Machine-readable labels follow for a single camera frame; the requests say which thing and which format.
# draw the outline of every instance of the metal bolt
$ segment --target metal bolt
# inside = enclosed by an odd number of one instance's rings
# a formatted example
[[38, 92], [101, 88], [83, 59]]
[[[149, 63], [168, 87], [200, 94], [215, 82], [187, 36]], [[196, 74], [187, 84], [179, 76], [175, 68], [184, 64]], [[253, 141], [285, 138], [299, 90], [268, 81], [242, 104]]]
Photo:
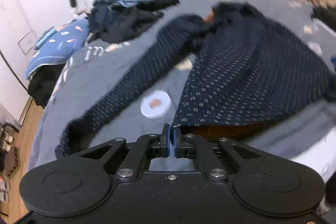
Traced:
[[176, 180], [177, 176], [176, 175], [169, 175], [168, 179], [170, 179], [170, 180]]
[[213, 169], [210, 171], [210, 175], [215, 178], [222, 178], [226, 175], [223, 169]]
[[128, 178], [130, 176], [134, 175], [134, 171], [132, 169], [120, 169], [118, 171], [118, 176], [121, 176], [122, 178]]

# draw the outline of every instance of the pile of clothes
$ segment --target pile of clothes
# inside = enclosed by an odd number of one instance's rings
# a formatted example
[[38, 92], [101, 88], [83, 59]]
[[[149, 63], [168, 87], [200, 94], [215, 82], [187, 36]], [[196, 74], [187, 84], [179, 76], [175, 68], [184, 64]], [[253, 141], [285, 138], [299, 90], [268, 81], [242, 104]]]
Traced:
[[108, 43], [121, 43], [142, 34], [163, 16], [162, 9], [179, 0], [95, 0], [88, 14], [93, 36]]
[[120, 43], [136, 38], [163, 16], [159, 10], [178, 3], [179, 0], [95, 0], [88, 14], [91, 40]]

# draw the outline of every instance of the dark blue knit garment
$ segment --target dark blue knit garment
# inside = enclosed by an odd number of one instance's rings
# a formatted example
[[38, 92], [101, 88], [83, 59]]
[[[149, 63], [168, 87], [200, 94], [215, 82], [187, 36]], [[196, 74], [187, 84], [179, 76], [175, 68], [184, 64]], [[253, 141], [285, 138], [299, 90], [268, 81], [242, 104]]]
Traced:
[[173, 127], [242, 126], [280, 121], [322, 97], [334, 99], [334, 75], [291, 31], [248, 4], [222, 3], [214, 21], [197, 15], [172, 20], [122, 80], [63, 132], [56, 156], [105, 124], [190, 52], [198, 55]]

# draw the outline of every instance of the slipper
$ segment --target slipper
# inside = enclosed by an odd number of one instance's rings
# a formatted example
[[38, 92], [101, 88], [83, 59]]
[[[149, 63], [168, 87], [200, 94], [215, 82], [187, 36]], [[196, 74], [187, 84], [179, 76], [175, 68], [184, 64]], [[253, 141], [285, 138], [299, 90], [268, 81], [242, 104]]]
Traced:
[[9, 199], [8, 193], [0, 192], [0, 201], [7, 203]]
[[9, 152], [11, 150], [11, 146], [8, 143], [6, 143], [5, 141], [2, 141], [2, 143], [0, 144], [0, 148], [4, 152]]
[[9, 191], [9, 182], [8, 181], [0, 181], [0, 191], [8, 192]]
[[8, 133], [5, 133], [4, 141], [8, 144], [12, 144], [14, 142], [14, 137]]

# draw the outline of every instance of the black circular pad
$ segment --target black circular pad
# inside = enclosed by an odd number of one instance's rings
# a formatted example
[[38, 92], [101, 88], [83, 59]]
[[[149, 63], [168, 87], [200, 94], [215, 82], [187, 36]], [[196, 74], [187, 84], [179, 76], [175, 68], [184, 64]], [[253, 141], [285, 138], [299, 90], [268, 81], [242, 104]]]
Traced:
[[46, 176], [43, 185], [55, 193], [67, 193], [76, 190], [82, 184], [82, 176], [73, 171], [56, 171]]
[[324, 182], [314, 170], [286, 161], [283, 165], [245, 165], [235, 176], [233, 188], [249, 207], [272, 216], [294, 216], [318, 206]]
[[107, 195], [110, 177], [97, 160], [67, 158], [36, 167], [23, 177], [20, 194], [29, 211], [74, 216], [92, 209]]
[[289, 171], [270, 171], [261, 180], [269, 190], [279, 193], [292, 192], [301, 185], [300, 178]]

